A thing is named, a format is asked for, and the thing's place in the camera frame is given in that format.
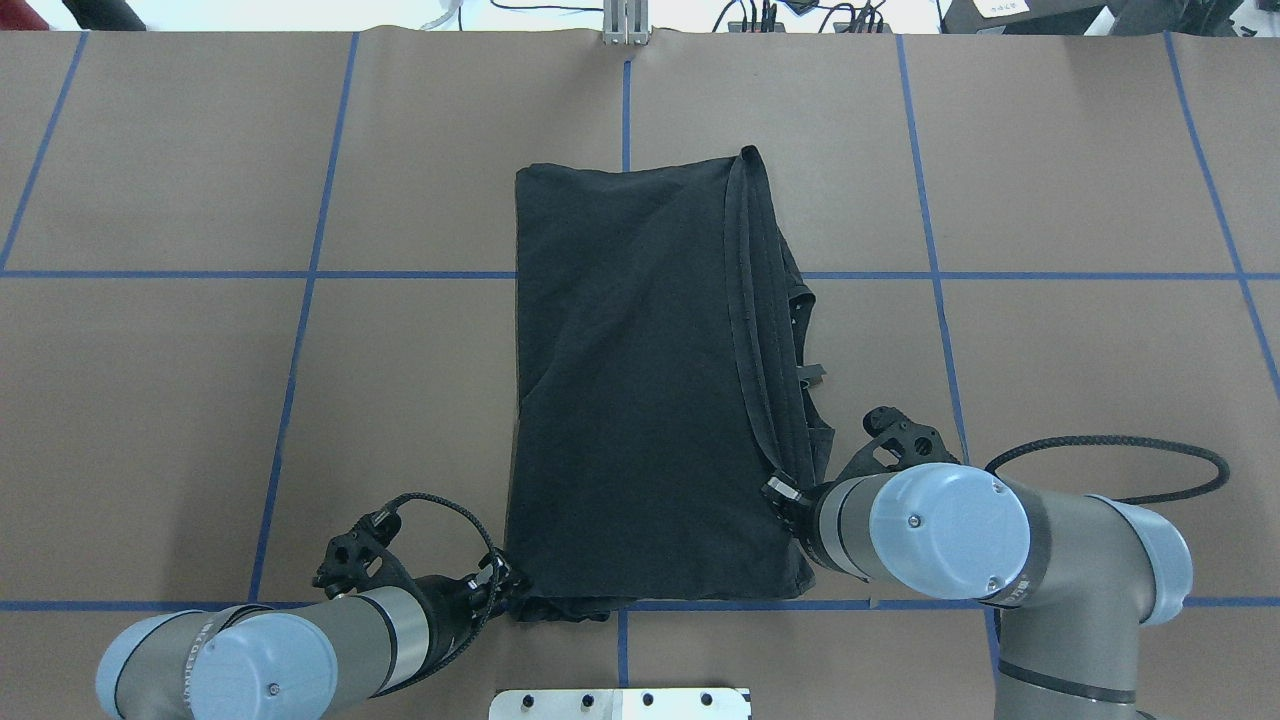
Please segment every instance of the black fabric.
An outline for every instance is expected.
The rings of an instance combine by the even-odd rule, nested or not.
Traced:
[[[63,5],[83,29],[147,29],[124,0],[63,0]]]
[[[1206,37],[1238,37],[1231,14],[1243,0],[1126,0],[1115,13],[1111,35],[1181,32]]]
[[[826,470],[801,391],[814,296],[764,164],[516,178],[520,425],[507,552],[521,620],[637,598],[790,598],[813,573],[760,488]]]

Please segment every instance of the metal bracket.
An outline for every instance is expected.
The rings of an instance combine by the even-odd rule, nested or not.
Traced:
[[[648,45],[649,0],[604,0],[604,44]]]
[[[489,720],[750,720],[751,692],[741,688],[591,688],[504,691]]]
[[[863,429],[874,439],[854,454],[849,465],[845,465],[837,475],[837,480],[897,473],[925,462],[960,462],[942,445],[942,437],[936,428],[913,423],[897,407],[881,406],[872,410],[863,418]],[[874,454],[878,448],[888,451],[897,462],[884,465],[877,460]]]

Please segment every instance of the blue grid line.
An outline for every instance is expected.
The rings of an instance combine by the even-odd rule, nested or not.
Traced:
[[[856,612],[913,610],[979,610],[969,600],[645,600],[627,607],[631,612]]]
[[[40,138],[40,146],[36,147],[36,159],[31,163],[27,184],[22,186],[18,208],[13,213],[13,222],[9,223],[9,234],[5,236],[4,247],[0,249],[0,270],[9,263],[13,243],[18,240],[18,231],[22,228],[22,217],[27,213],[27,202],[31,200],[31,193],[36,190],[36,178],[40,177],[40,167],[45,164],[45,152],[49,151],[49,142],[54,138],[54,128],[58,127],[58,118],[63,114],[67,95],[72,91],[72,81],[76,78],[76,69],[79,68],[86,42],[88,42],[88,33],[81,32],[79,42],[76,44],[76,53],[72,55],[72,63],[67,67],[67,76],[63,78],[63,88],[58,91],[58,100],[54,101],[54,111],[50,113],[49,124],[45,126],[45,136]]]
[[[804,273],[806,281],[928,281],[933,279],[933,273],[928,272],[895,272],[895,270],[817,270]]]
[[[627,611],[618,610],[618,687],[631,687],[631,659],[627,650]]]
[[[622,172],[631,172],[631,59],[622,63]]]
[[[911,76],[906,68],[906,45],[901,35],[895,35],[897,42],[897,69],[902,78],[902,104],[906,108],[906,132],[911,140],[911,163],[915,165],[915,190],[920,200],[920,220],[924,224],[924,245],[929,251],[929,274],[933,279],[933,302],[938,311],[938,331],[942,334],[942,360],[947,369],[947,384],[951,387],[951,414],[955,418],[956,433],[960,436],[961,460],[969,462],[969,436],[964,428],[964,407],[960,405],[960,383],[956,379],[955,354],[951,351],[951,327],[947,324],[946,304],[942,297],[942,273],[938,265],[938,249],[933,241],[933,217],[929,213],[929,196],[924,186],[924,163],[920,159],[920,136],[915,127],[915,106],[911,102]]]
[[[987,653],[991,655],[991,676],[1000,675],[1000,638],[996,637],[996,609],[983,607],[983,623],[987,625]]]
[[[4,270],[14,279],[303,279],[306,270]]]
[[[321,279],[513,281],[515,270],[319,270]]]
[[[307,269],[307,284],[302,291],[302,310],[298,313],[298,332],[293,337],[293,355],[289,357],[289,378],[284,387],[284,405],[280,409],[280,427],[275,434],[275,454],[271,457],[271,475],[266,484],[266,500],[262,503],[262,521],[257,534],[257,550],[253,553],[253,573],[250,577],[248,601],[257,602],[262,585],[262,568],[266,562],[266,543],[271,536],[271,516],[275,514],[275,495],[280,486],[280,468],[284,462],[284,437],[289,429],[293,414],[293,396],[298,380],[298,359],[302,355],[302,338],[307,332],[307,319],[311,315],[311,297],[315,293],[317,269],[320,268],[320,247],[324,245],[325,222],[329,214],[329,199],[333,195],[333,178],[338,169],[338,150],[342,146],[342,128],[347,118],[347,101],[351,97],[351,77],[356,69],[356,51],[360,47],[360,33],[351,33],[351,49],[347,51],[347,73],[342,81],[342,97],[338,100],[338,119],[333,128],[333,146],[329,149],[329,169],[325,173],[324,192],[320,196],[320,214],[316,218],[316,234],[311,245],[311,264]]]
[[[1271,375],[1271,388],[1276,400],[1280,400],[1280,369],[1276,368],[1275,355],[1271,354],[1271,343],[1267,341],[1266,329],[1262,327],[1262,318],[1258,315],[1258,306],[1253,302],[1253,291],[1249,290],[1249,281],[1244,274],[1244,264],[1240,261],[1240,252],[1235,247],[1235,238],[1231,236],[1231,225],[1226,222],[1226,211],[1222,210],[1222,199],[1217,193],[1217,183],[1213,182],[1213,173],[1208,168],[1208,159],[1204,156],[1204,147],[1199,141],[1199,132],[1196,129],[1196,118],[1192,117],[1192,106],[1187,101],[1187,88],[1183,86],[1183,72],[1178,67],[1178,53],[1174,50],[1174,36],[1165,31],[1165,53],[1169,54],[1169,68],[1174,73],[1174,88],[1178,91],[1178,102],[1183,108],[1183,119],[1187,120],[1187,132],[1190,135],[1192,147],[1196,150],[1196,160],[1199,163],[1201,174],[1204,176],[1204,187],[1208,188],[1210,201],[1213,204],[1213,214],[1217,217],[1217,225],[1222,231],[1222,240],[1226,242],[1226,252],[1231,256],[1231,266],[1235,268],[1235,277],[1240,283],[1240,295],[1244,296],[1244,305],[1249,311],[1249,320],[1253,323],[1253,333],[1258,338],[1262,348],[1262,360],[1266,363],[1267,373]]]
[[[317,279],[513,281],[516,270],[316,270]],[[310,270],[0,270],[13,279],[306,279]],[[809,281],[932,281],[928,270],[815,270]],[[1170,281],[1236,282],[1238,273],[1108,273],[1037,270],[941,270],[943,281]],[[1254,282],[1280,281],[1280,273],[1243,273]]]
[[[1280,597],[1188,597],[1183,607],[1280,607]]]
[[[239,600],[0,600],[0,612],[175,612],[178,610],[221,610],[233,605],[241,605]],[[279,610],[291,610],[315,605],[317,600],[268,602]],[[1188,597],[1184,607],[1198,609],[1276,609],[1280,607],[1280,597],[1275,596],[1240,596],[1240,597]],[[623,614],[631,612],[861,612],[861,611],[956,611],[956,610],[988,610],[969,600],[882,600],[872,605],[867,600],[783,600],[783,601],[751,601],[732,602],[722,600],[645,600],[628,606],[618,612],[618,641],[620,655],[623,660],[626,653],[626,635],[628,621],[622,619]],[[620,665],[620,678],[623,676],[625,667]]]
[[[1234,281],[1235,273],[1108,273],[1108,272],[1039,272],[945,270],[945,281]]]
[[[622,172],[631,172],[631,58],[622,61]],[[627,659],[627,611],[618,611],[618,687],[631,684]]]

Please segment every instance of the light blue joint cap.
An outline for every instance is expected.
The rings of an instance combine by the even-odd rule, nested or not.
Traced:
[[[187,615],[191,612],[200,611],[183,610],[182,612],[170,612],[169,615],[156,615],[155,618],[140,620],[125,628],[123,633],[111,641],[106,652],[102,653],[102,660],[97,664],[97,676],[93,679],[93,691],[97,693],[97,703],[102,707],[104,712],[115,720],[124,720],[124,717],[120,716],[120,708],[115,706],[115,685],[120,682],[120,674],[124,673],[124,664],[129,661],[129,657],[133,656],[133,651],[142,644],[142,641],[147,639],[147,635],[156,632],[156,628],[164,625],[174,618],[178,618],[179,615]]]
[[[214,635],[191,669],[200,720],[316,720],[338,688],[333,643],[310,620],[270,612]]]
[[[991,596],[1030,551],[1023,503],[996,475],[931,462],[902,470],[872,502],[870,536],[902,584],[943,600]]]
[[[1101,500],[1120,512],[1147,551],[1151,574],[1156,579],[1156,602],[1142,624],[1160,625],[1176,618],[1183,611],[1183,601],[1190,594],[1196,577],[1192,551],[1183,534],[1164,515],[1146,507],[1125,505],[1101,495],[1088,497]]]

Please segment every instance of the white label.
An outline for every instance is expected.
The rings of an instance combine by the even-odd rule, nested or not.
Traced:
[[[978,14],[984,18],[1004,18],[1018,13],[1029,13],[1027,0],[973,0]]]

